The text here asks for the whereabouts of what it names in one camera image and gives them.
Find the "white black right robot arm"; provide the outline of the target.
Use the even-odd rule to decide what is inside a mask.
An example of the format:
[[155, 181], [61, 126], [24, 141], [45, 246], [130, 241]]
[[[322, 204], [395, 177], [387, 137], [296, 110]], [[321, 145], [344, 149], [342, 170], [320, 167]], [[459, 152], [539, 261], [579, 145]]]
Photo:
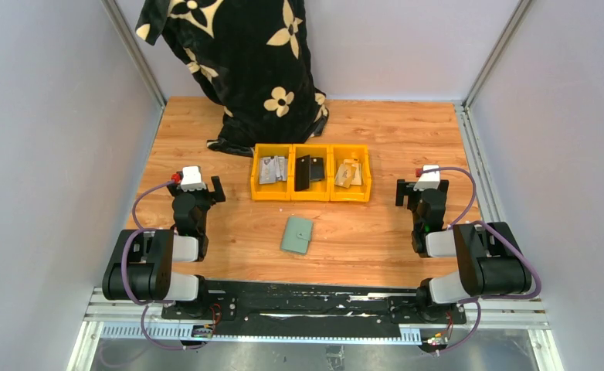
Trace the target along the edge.
[[534, 285], [507, 223], [444, 225], [448, 188], [446, 180], [425, 185], [400, 179], [395, 191], [395, 204], [412, 213], [413, 250], [422, 258], [456, 258], [456, 271], [427, 278], [416, 290], [416, 314], [429, 323], [461, 301], [522, 296]]

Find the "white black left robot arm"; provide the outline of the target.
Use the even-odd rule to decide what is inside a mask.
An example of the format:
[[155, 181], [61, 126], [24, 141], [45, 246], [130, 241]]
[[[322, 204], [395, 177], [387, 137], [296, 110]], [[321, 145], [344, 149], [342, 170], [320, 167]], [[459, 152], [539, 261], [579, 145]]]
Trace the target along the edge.
[[211, 178], [212, 189], [194, 189], [176, 172], [169, 181], [141, 193], [137, 199], [166, 188], [173, 200], [173, 224], [168, 229], [147, 228], [136, 222], [134, 229], [120, 231], [103, 274], [102, 289], [107, 300], [129, 300], [136, 305], [173, 304], [190, 318], [204, 318], [212, 303], [205, 278], [176, 274], [175, 261], [200, 262], [205, 259], [209, 238], [207, 215], [217, 203], [226, 201], [218, 176]]

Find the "green leather card holder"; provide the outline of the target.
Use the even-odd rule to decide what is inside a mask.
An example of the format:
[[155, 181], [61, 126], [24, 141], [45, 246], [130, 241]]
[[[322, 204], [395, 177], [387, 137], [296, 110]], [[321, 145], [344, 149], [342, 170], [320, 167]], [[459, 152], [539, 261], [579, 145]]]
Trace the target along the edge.
[[287, 220], [280, 249], [293, 254], [305, 255], [311, 242], [314, 222], [290, 216]]

